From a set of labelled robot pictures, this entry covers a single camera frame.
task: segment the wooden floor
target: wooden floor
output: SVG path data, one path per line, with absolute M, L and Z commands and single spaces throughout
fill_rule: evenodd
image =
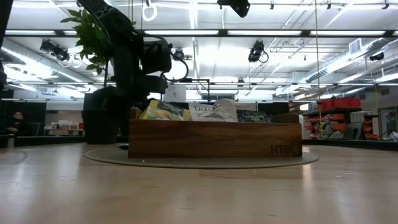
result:
M 398 153 L 304 147 L 320 160 L 246 170 L 90 161 L 84 144 L 0 150 L 0 223 L 398 223 Z

